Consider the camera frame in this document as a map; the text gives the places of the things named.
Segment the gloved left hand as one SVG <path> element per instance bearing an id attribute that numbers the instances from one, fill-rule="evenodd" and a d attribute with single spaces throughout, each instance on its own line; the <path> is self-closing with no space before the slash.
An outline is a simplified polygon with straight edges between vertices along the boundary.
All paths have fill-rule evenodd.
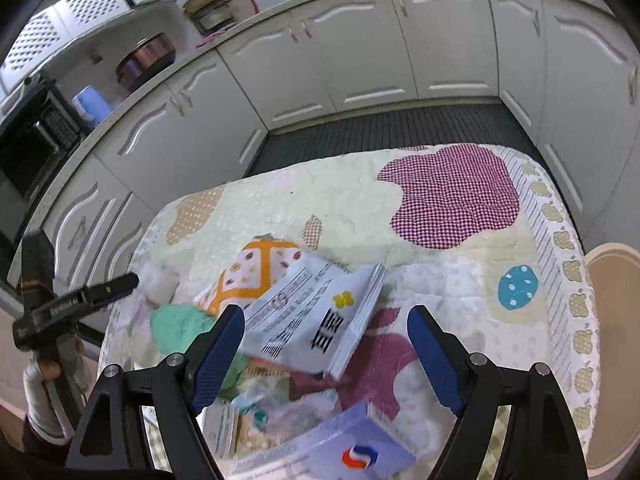
<path id="1" fill-rule="evenodd" d="M 93 384 L 91 370 L 82 355 L 84 344 L 78 337 L 69 336 L 63 344 L 63 350 L 63 363 L 70 364 L 72 382 L 83 398 Z M 65 414 L 58 417 L 62 403 L 55 392 L 54 381 L 62 374 L 60 364 L 37 353 L 32 355 L 23 374 L 26 420 L 38 437 L 56 446 L 67 444 L 73 437 L 68 417 Z"/>

